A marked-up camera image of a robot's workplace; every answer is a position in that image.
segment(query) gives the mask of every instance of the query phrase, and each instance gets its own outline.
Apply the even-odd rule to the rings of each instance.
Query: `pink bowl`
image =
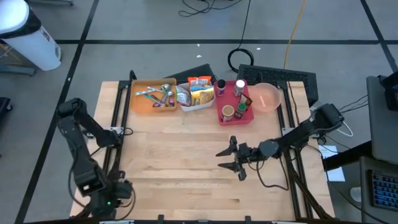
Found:
[[[253,100],[251,105],[261,112],[274,111],[282,100],[279,90],[269,83],[258,83],[249,88],[249,93]]]

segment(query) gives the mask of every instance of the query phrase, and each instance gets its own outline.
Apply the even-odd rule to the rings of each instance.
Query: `computer keyboard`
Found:
[[[371,205],[398,211],[398,177],[369,170]]]

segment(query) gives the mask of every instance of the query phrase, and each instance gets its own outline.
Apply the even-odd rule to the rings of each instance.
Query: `paper sheet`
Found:
[[[331,157],[337,154],[337,148],[336,146],[318,146],[319,151],[322,153],[322,158],[326,159],[327,157]],[[343,173],[343,168],[339,167],[337,169],[328,171],[328,177],[329,181],[335,181],[335,182],[345,182],[346,179],[344,178],[344,173]]]

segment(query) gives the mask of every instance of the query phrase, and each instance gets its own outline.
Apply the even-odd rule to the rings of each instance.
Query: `red tray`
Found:
[[[243,93],[249,96],[249,89],[248,89],[248,83],[246,80],[243,80],[245,83]],[[234,95],[234,87],[236,80],[226,80],[225,81],[225,92],[224,95],[222,96],[217,96],[216,94],[216,102],[217,102],[217,112],[218,112],[218,122],[221,126],[229,126],[229,125],[237,125],[237,124],[249,124],[253,119],[254,119],[254,113],[253,109],[251,106],[249,106],[249,109],[243,113],[243,117],[241,119],[235,118],[235,116],[227,121],[223,122],[222,120],[222,109],[225,105],[231,105],[233,108],[236,110],[238,107],[239,100],[241,99],[241,96],[236,97]]]

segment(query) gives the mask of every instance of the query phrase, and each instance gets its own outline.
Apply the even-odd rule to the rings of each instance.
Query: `white trash can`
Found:
[[[0,0],[0,39],[43,71],[61,64],[61,48],[24,0]]]

